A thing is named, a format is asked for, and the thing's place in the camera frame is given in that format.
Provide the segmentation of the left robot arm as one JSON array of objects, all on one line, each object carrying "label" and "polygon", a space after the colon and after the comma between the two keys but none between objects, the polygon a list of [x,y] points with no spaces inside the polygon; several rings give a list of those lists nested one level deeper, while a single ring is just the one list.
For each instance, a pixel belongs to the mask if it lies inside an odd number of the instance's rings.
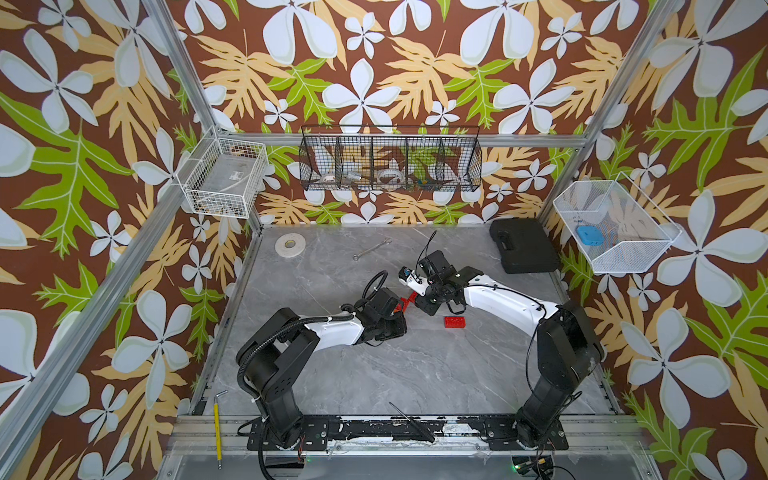
[{"label": "left robot arm", "polygon": [[304,418],[293,385],[314,353],[382,343],[406,332],[404,302],[386,287],[343,305],[335,315],[302,316],[284,307],[240,348],[236,379],[266,419],[269,441],[288,448],[299,440]]}]

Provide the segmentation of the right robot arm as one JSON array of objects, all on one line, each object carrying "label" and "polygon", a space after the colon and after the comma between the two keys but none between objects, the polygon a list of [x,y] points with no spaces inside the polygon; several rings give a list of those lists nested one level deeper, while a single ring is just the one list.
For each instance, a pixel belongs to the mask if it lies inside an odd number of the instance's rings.
[{"label": "right robot arm", "polygon": [[606,353],[584,309],[575,301],[540,300],[492,279],[473,267],[460,270],[437,250],[403,267],[400,282],[417,294],[415,305],[434,315],[453,304],[488,312],[530,336],[537,347],[539,378],[515,415],[512,438],[533,449],[560,430],[560,414]]}]

